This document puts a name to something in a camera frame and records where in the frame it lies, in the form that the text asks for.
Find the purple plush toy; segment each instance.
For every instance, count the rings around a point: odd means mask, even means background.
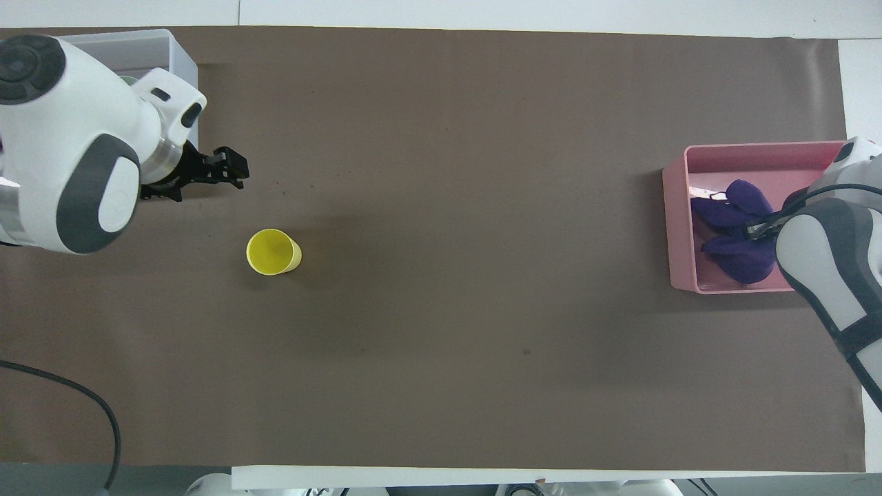
[[[736,180],[726,189],[726,199],[693,198],[692,210],[720,236],[701,251],[732,279],[753,284],[766,279],[775,264],[774,237],[748,239],[744,227],[774,212],[766,196],[753,184]]]

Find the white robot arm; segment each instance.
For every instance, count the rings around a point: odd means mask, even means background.
[[[882,147],[850,139],[809,192],[882,187]],[[846,187],[808,199],[789,217],[775,251],[781,272],[818,314],[882,410],[882,196]]]
[[[247,162],[187,141],[206,106],[162,69],[128,86],[56,38],[0,43],[0,242],[85,254],[123,231],[138,198],[190,182],[242,188]]]

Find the brown mat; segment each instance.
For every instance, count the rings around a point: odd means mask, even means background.
[[[863,470],[809,306],[672,289],[662,211],[688,145],[844,138],[835,41],[174,33],[245,189],[0,257],[0,356],[103,395],[123,462]],[[264,227],[294,273],[245,263]],[[109,460],[60,387],[2,372],[0,416],[5,461]]]

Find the yellow cup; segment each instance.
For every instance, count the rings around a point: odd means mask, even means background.
[[[300,265],[303,252],[287,234],[278,229],[263,229],[248,240],[245,248],[248,264],[258,274],[277,275]]]

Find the pink plastic container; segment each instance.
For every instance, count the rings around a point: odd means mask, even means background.
[[[755,143],[688,147],[662,172],[665,221],[668,227],[670,283],[700,294],[792,291],[778,267],[761,282],[742,284],[701,252],[716,237],[703,221],[692,219],[689,198],[725,192],[743,179],[780,209],[791,192],[813,183],[839,153],[843,141]]]

